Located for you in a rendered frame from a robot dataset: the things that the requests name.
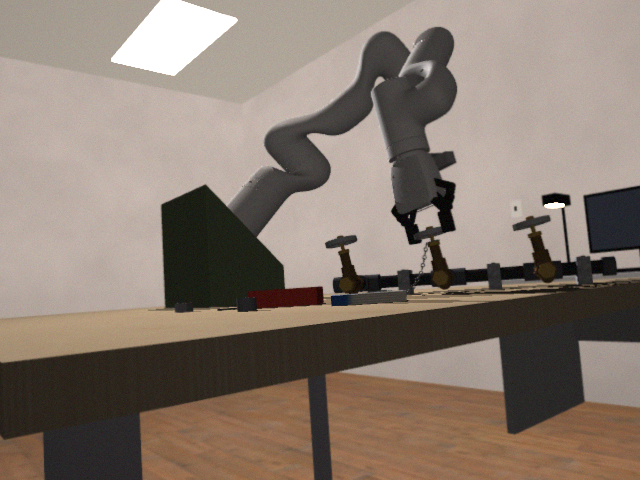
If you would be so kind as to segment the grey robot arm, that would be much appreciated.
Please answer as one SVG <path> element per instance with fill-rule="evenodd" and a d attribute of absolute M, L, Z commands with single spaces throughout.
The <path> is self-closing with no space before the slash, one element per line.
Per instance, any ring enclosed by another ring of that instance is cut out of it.
<path fill-rule="evenodd" d="M 454 38 L 446 28 L 432 27 L 414 46 L 410 52 L 391 32 L 373 34 L 361 49 L 354 80 L 343 92 L 323 108 L 267 130 L 264 147 L 286 172 L 260 167 L 226 205 L 256 237 L 290 195 L 317 189 L 329 179 L 330 164 L 308 134 L 344 134 L 374 105 L 389 163 L 430 152 L 425 126 L 448 113 L 457 95 L 456 80 L 446 67 Z M 385 81 L 374 87 L 380 76 Z"/>

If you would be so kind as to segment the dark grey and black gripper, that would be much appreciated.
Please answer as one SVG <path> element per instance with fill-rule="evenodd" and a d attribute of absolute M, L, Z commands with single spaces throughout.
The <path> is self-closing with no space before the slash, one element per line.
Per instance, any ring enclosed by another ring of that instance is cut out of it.
<path fill-rule="evenodd" d="M 440 210 L 437 213 L 442 232 L 455 231 L 451 210 L 456 184 L 441 180 L 442 177 L 432 155 L 428 152 L 408 154 L 396 159 L 392 166 L 391 184 L 395 205 L 391 213 L 401 226 L 405 227 L 409 244 L 422 242 L 422 240 L 415 240 L 413 236 L 419 232 L 418 225 L 414 224 L 416 214 L 432 206 Z"/>

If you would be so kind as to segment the grey t-shaped pipe manifold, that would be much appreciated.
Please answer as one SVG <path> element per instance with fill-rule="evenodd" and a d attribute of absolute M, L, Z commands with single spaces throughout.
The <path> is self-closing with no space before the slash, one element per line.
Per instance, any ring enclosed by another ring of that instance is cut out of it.
<path fill-rule="evenodd" d="M 591 261 L 590 256 L 583 255 L 581 257 L 574 257 L 574 262 L 561 263 L 561 260 L 552 261 L 548 249 L 544 247 L 541 231 L 536 232 L 535 230 L 535 226 L 550 221 L 550 215 L 536 218 L 529 216 L 526 217 L 525 221 L 512 225 L 513 231 L 531 228 L 532 233 L 527 235 L 531 240 L 534 250 L 532 253 L 533 263 L 523 263 L 523 266 L 500 267 L 500 263 L 494 262 L 487 264 L 487 268 L 485 269 L 472 270 L 465 270 L 465 268 L 448 268 L 446 259 L 443 258 L 441 253 L 439 246 L 440 241 L 433 241 L 435 240 L 435 236 L 446 232 L 442 232 L 441 226 L 435 228 L 429 226 L 426 230 L 418 232 L 413 236 L 415 240 L 431 239 L 432 242 L 427 245 L 430 248 L 433 259 L 431 261 L 433 270 L 431 270 L 431 273 L 423 273 L 419 278 L 420 281 L 416 283 L 415 286 L 432 285 L 432 287 L 440 287 L 446 290 L 450 288 L 451 285 L 467 285 L 467 282 L 488 281 L 489 290 L 496 290 L 502 289 L 502 280 L 539 280 L 536 274 L 544 283 L 551 283 L 554 278 L 563 279 L 563 276 L 576 275 L 576 284 L 592 284 L 592 274 L 602 273 L 603 276 L 617 275 L 617 264 L 614 256 L 601 257 L 600 260 Z M 333 279 L 333 290 L 335 293 L 356 294 L 358 292 L 379 291 L 382 288 L 391 287 L 398 287 L 399 291 L 406 291 L 409 290 L 410 286 L 414 285 L 415 279 L 419 277 L 419 273 L 412 274 L 412 270 L 403 269 L 397 271 L 397 275 L 390 276 L 380 276 L 380 274 L 357 275 L 354 265 L 351 263 L 349 249 L 344 248 L 345 245 L 352 244 L 356 241 L 358 241 L 356 235 L 344 237 L 342 235 L 325 243 L 327 249 L 341 247 L 341 251 L 339 251 L 338 254 L 340 255 L 342 263 L 341 270 L 343 275 L 342 277 L 334 277 Z M 449 272 L 449 270 L 452 273 Z M 416 279 L 416 281 L 418 281 L 418 279 Z M 412 287 L 414 288 L 414 286 Z"/>

